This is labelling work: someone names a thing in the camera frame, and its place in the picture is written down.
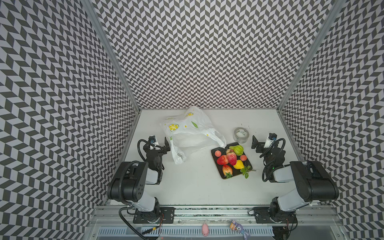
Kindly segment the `white plastic bag lemon print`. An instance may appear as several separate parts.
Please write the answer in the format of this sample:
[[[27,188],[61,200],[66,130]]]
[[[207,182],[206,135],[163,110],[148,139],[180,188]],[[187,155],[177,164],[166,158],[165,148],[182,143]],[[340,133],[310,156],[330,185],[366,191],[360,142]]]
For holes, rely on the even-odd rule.
[[[227,146],[225,137],[214,127],[207,114],[195,106],[180,115],[161,120],[160,127],[169,140],[172,158],[177,165],[205,147]]]

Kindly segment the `fake lemon branch green leaves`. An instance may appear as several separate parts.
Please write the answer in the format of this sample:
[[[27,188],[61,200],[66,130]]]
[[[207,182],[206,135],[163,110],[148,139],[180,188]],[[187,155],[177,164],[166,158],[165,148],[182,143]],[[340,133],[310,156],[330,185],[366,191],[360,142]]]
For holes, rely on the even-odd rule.
[[[234,169],[239,170],[241,174],[247,179],[249,177],[249,172],[253,171],[251,166],[245,166],[244,162],[237,160],[236,164],[233,165]]]

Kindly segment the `red yellow fake strawberry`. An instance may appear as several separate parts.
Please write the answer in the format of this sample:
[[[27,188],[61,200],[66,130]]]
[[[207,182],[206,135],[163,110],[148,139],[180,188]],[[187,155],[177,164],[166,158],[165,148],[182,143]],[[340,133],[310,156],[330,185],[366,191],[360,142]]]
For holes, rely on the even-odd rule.
[[[226,179],[232,178],[233,169],[229,165],[223,165],[222,171]]]

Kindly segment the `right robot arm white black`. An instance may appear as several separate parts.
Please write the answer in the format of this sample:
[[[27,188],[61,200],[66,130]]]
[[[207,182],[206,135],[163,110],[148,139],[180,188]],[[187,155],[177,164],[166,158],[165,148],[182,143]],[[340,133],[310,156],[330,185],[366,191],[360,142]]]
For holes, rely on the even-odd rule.
[[[269,207],[255,207],[249,212],[258,224],[293,223],[296,211],[313,202],[326,202],[339,197],[339,189],[320,162],[292,161],[285,164],[284,138],[270,133],[265,142],[252,137],[251,148],[260,154],[264,168],[262,181],[295,184],[290,192],[274,197]]]

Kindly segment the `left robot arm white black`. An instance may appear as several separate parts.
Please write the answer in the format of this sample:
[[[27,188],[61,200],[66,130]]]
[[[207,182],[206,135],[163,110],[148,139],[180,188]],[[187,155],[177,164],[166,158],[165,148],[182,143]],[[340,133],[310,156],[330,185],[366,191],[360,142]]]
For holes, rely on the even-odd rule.
[[[161,207],[156,197],[145,191],[147,185],[159,185],[163,178],[163,155],[171,150],[168,140],[161,146],[155,136],[139,140],[142,161],[122,162],[107,190],[108,199],[135,209],[135,224],[171,224],[175,209]]]

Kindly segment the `green fake pear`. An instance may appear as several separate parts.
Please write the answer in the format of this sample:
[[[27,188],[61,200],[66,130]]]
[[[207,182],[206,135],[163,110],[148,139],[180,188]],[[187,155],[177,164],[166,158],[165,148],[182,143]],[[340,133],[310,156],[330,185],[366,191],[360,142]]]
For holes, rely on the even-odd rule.
[[[244,148],[243,148],[241,145],[230,146],[229,148],[230,148],[231,150],[233,150],[234,153],[235,153],[237,156],[241,156],[241,155],[243,155],[243,153],[244,153]]]

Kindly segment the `small red fake fruit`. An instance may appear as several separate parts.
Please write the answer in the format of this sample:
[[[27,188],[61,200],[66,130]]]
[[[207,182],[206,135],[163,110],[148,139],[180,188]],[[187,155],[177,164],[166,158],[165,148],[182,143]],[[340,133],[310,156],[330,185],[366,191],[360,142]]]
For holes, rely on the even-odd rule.
[[[246,155],[241,155],[241,156],[240,156],[240,160],[241,160],[242,162],[246,161],[247,159],[248,159],[248,158],[247,158]]]

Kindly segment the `small fake cherry apple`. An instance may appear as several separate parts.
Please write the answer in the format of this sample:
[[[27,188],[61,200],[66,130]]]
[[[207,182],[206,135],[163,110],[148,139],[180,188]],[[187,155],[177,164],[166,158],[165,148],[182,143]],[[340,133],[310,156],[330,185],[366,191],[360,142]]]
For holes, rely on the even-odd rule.
[[[217,158],[219,158],[221,155],[222,155],[222,152],[221,152],[221,151],[219,151],[219,150],[215,151],[215,156],[216,156]]]

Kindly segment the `clear packing tape roll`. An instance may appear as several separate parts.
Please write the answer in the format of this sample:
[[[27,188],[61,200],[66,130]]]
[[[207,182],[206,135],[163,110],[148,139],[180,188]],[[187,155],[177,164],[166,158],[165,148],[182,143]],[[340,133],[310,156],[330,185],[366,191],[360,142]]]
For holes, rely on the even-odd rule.
[[[250,137],[250,134],[247,129],[242,127],[235,128],[233,133],[233,138],[235,142],[239,144],[244,144],[248,141],[249,137]]]

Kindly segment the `black square tray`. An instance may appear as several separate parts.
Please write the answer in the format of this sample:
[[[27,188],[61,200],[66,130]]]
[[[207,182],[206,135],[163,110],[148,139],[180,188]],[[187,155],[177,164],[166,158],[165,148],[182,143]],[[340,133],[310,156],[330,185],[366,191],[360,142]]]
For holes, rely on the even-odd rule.
[[[223,180],[235,176],[244,176],[247,179],[249,172],[254,170],[245,148],[237,142],[228,144],[225,148],[214,148],[211,155]]]

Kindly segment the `pink small toy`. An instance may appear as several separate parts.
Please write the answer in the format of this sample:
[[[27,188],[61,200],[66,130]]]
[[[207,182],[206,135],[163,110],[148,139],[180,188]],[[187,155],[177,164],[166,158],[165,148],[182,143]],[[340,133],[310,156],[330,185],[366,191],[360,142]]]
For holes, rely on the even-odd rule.
[[[202,235],[207,237],[210,233],[209,226],[207,224],[202,225]]]

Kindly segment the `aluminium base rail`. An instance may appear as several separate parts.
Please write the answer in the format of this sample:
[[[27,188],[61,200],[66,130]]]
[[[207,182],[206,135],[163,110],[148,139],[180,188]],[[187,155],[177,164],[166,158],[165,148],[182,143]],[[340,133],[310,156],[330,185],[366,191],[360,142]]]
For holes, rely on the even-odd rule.
[[[122,206],[99,206],[93,211],[91,225],[117,225],[123,221],[119,217]],[[173,206],[175,211],[170,214],[175,226],[212,224],[223,225],[231,220],[239,221],[244,225],[257,225],[252,205],[200,205]],[[330,205],[306,206],[296,211],[299,226],[341,226],[336,210]]]

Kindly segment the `aluminium corner post left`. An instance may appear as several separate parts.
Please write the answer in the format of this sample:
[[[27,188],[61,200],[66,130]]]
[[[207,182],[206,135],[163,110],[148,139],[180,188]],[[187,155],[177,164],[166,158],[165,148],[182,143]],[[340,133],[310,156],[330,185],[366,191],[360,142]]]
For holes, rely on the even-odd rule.
[[[122,86],[124,88],[124,90],[126,91],[127,95],[128,95],[128,98],[130,99],[134,109],[136,112],[140,112],[140,108],[136,102],[136,99],[133,95],[133,92],[129,86],[129,83],[128,83],[128,80],[119,64],[119,61],[118,61],[118,58],[116,57],[116,54],[110,44],[110,41],[108,40],[107,36],[106,36],[106,33],[104,31],[104,28],[99,20],[99,17],[97,16],[96,14],[96,11],[95,11],[95,8],[93,6],[93,3],[92,1],[89,1],[89,0],[83,0],[81,1],[82,5],[83,5],[83,8],[84,8],[84,11],[87,13],[88,15],[88,19],[90,20],[90,22],[92,23],[92,26],[96,32],[96,34],[98,35],[99,39],[100,39],[100,42],[101,44],[103,45],[105,51],[106,51],[106,54],[108,55],[111,63],[112,63],[112,66],[114,67],[114,70],[120,80],[120,82],[122,83]]]

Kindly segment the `aluminium corner post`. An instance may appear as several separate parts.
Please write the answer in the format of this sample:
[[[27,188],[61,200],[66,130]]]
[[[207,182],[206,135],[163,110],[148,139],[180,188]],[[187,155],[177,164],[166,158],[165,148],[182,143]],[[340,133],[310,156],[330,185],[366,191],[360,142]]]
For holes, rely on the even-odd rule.
[[[136,102],[136,99],[133,95],[133,92],[129,86],[129,83],[128,83],[128,80],[119,64],[119,61],[118,61],[118,58],[116,57],[116,54],[110,44],[110,41],[108,40],[107,36],[106,36],[106,33],[104,31],[104,28],[99,20],[99,17],[97,16],[96,14],[96,11],[95,11],[95,8],[93,6],[93,3],[92,1],[89,1],[89,0],[83,0],[81,1],[82,5],[83,5],[83,8],[84,8],[84,11],[87,13],[88,15],[88,19],[90,20],[90,22],[92,23],[92,26],[96,32],[96,34],[98,35],[99,39],[100,39],[100,42],[101,44],[103,45],[105,51],[106,51],[106,54],[108,55],[111,63],[112,63],[112,66],[114,67],[114,70],[120,80],[120,82],[122,83],[122,86],[124,88],[124,90],[126,91],[127,95],[128,95],[128,98],[130,99],[134,109],[136,112],[140,112],[140,108]]]
[[[299,82],[301,81],[303,75],[305,74],[307,68],[309,67],[310,63],[312,62],[314,56],[316,55],[316,52],[318,51],[319,47],[321,46],[322,42],[326,38],[331,26],[336,21],[336,18],[338,17],[339,13],[341,12],[344,4],[346,1],[337,0],[334,2],[333,6],[331,7],[331,10],[329,14],[327,15],[324,23],[321,25],[319,32],[317,33],[314,42],[311,44],[308,53],[303,59],[303,62],[301,63],[298,71],[296,72],[293,80],[291,81],[286,93],[284,94],[281,102],[279,103],[277,107],[278,113],[281,113],[284,109],[285,105],[289,101],[291,95],[294,93],[296,87],[298,86]]]

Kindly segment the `aluminium corner post right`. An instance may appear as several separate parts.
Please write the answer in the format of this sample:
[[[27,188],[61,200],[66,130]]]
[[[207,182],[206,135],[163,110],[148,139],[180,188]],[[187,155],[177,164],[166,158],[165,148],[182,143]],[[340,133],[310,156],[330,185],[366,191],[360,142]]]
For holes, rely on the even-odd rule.
[[[307,68],[309,67],[310,63],[312,62],[314,56],[316,55],[316,52],[318,51],[319,47],[321,46],[322,42],[326,38],[331,26],[336,21],[336,18],[338,17],[339,13],[341,12],[344,4],[346,1],[337,0],[334,2],[333,6],[331,7],[331,10],[329,14],[327,15],[324,23],[321,25],[319,32],[317,33],[314,42],[311,44],[308,53],[303,59],[303,62],[301,63],[298,71],[296,72],[293,80],[291,81],[286,93],[284,94],[281,102],[279,103],[277,107],[278,113],[281,113],[284,109],[285,105],[289,101],[291,95],[294,93],[296,87],[298,86],[299,82],[301,81],[303,75],[305,74]]]

